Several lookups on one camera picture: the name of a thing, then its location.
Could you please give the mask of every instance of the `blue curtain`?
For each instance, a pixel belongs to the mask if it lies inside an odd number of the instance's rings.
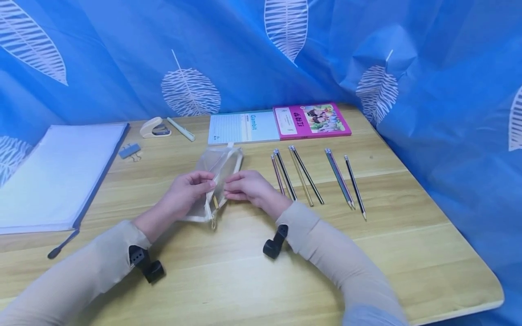
[[[0,0],[0,186],[50,124],[357,105],[522,325],[522,2]]]

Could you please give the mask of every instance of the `leaf pattern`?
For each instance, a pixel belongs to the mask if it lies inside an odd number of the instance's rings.
[[[509,151],[522,149],[522,87],[515,94],[509,112]]]
[[[265,0],[265,31],[279,51],[294,62],[306,42],[308,1]]]
[[[9,180],[32,146],[8,136],[0,137],[0,188]]]
[[[386,117],[399,95],[397,79],[386,68],[373,66],[362,75],[355,94],[361,99],[363,114],[377,126]]]
[[[54,42],[14,0],[0,0],[0,46],[67,86],[65,64]]]
[[[169,71],[161,81],[167,105],[181,116],[218,113],[221,95],[210,79],[196,69],[182,69],[172,51],[178,70]]]

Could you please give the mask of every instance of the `pencil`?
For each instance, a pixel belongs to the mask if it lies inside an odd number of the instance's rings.
[[[321,194],[319,193],[319,190],[317,190],[317,187],[315,187],[315,184],[312,181],[312,177],[310,176],[310,174],[306,170],[306,167],[304,166],[303,161],[301,161],[301,158],[299,157],[299,153],[297,153],[297,149],[295,148],[295,146],[292,146],[292,151],[295,154],[295,158],[297,159],[297,162],[299,163],[299,165],[303,169],[304,175],[306,176],[306,178],[308,179],[308,182],[312,186],[312,189],[314,190],[315,196],[317,197],[317,199],[319,199],[319,202],[321,203],[321,205],[324,205],[325,202],[324,202],[323,198],[321,197]]]
[[[216,206],[216,210],[218,210],[219,209],[218,199],[216,198],[216,196],[212,196],[212,198],[214,201],[214,206]]]
[[[334,155],[332,154],[330,148],[328,149],[328,154],[330,154],[331,161],[333,162],[333,164],[335,166],[335,170],[337,170],[337,174],[339,175],[339,178],[342,181],[342,186],[345,188],[346,194],[348,195],[348,198],[350,199],[350,206],[352,206],[352,208],[355,209],[355,203],[353,202],[353,197],[350,194],[350,191],[348,190],[348,187],[346,186],[345,179],[342,176],[341,170],[339,169],[339,166],[337,165],[337,162],[335,161]]]
[[[283,172],[284,180],[285,180],[285,182],[287,183],[287,186],[288,186],[287,187],[288,188],[288,192],[292,196],[292,200],[296,201],[297,200],[297,196],[295,195],[295,191],[293,190],[292,182],[290,181],[290,177],[288,176],[287,169],[284,166],[283,159],[281,158],[281,155],[279,154],[279,149],[276,148],[274,150],[274,155],[277,157],[277,160],[279,161],[279,166],[281,166],[281,171]]]
[[[337,179],[337,183],[339,184],[339,187],[341,188],[341,191],[342,191],[342,194],[343,196],[345,197],[346,199],[346,203],[348,204],[348,206],[350,207],[350,209],[353,209],[351,203],[350,203],[350,197],[348,195],[348,192],[347,192],[347,189],[346,189],[346,184],[344,184],[341,179],[342,179],[342,176],[340,176],[340,173],[338,171],[338,169],[336,169],[335,167],[335,164],[334,164],[334,158],[333,156],[331,155],[331,151],[329,148],[326,148],[325,149],[325,153],[326,153],[326,157],[328,158],[328,162],[330,163],[330,166],[331,166],[331,169],[334,171],[334,174],[335,174],[335,178]]]
[[[276,178],[277,178],[277,184],[279,185],[279,190],[281,190],[281,193],[284,195],[284,187],[283,183],[281,182],[281,176],[279,175],[279,169],[277,168],[276,159],[274,155],[271,155],[272,158],[272,165],[274,166],[274,171],[276,172]]]
[[[350,164],[350,160],[348,160],[348,155],[345,155],[345,162],[346,162],[346,167],[348,168],[348,173],[350,173],[350,179],[352,179],[352,186],[353,186],[353,189],[355,190],[355,195],[357,196],[357,201],[359,202],[359,208],[361,209],[362,217],[364,217],[364,220],[367,221],[366,210],[364,209],[364,204],[362,203],[362,198],[361,198],[361,194],[359,193],[359,188],[357,187],[357,183],[355,182],[355,176],[353,175],[353,170],[352,170],[352,166]]]
[[[297,174],[299,175],[299,180],[301,181],[301,185],[303,185],[304,193],[306,195],[306,199],[308,200],[308,204],[310,205],[310,207],[312,207],[314,205],[314,202],[312,202],[312,197],[310,197],[310,193],[308,192],[306,183],[304,183],[303,174],[301,173],[301,169],[299,168],[299,165],[297,164],[297,159],[295,158],[295,155],[293,154],[292,147],[288,146],[288,150],[290,151],[290,156],[292,157],[292,161],[294,162],[295,169],[297,170]]]

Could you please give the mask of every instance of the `gold pencil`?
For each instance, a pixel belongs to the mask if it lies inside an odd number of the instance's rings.
[[[301,180],[301,185],[303,185],[304,193],[306,195],[306,199],[308,199],[308,204],[311,206],[314,205],[312,202],[312,197],[310,197],[310,193],[308,192],[308,188],[306,187],[306,183],[304,183],[303,174],[301,173],[301,169],[297,163],[297,159],[295,158],[294,152],[292,151],[292,147],[288,146],[288,150],[290,151],[290,156],[292,157],[292,161],[294,162],[295,169],[297,170],[297,174],[299,175],[299,180]]]
[[[213,200],[214,200],[214,206],[216,206],[216,210],[219,209],[219,204],[218,204],[218,199],[216,198],[216,196],[212,196]]]

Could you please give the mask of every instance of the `beige sleeve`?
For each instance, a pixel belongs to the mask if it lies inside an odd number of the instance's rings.
[[[134,224],[123,221],[34,281],[2,311],[0,325],[65,325],[131,271],[131,245],[150,247]]]
[[[288,225],[287,242],[293,251],[342,291],[346,313],[370,307],[391,316],[398,324],[407,324],[386,277],[349,237],[299,202],[293,203],[276,223]]]

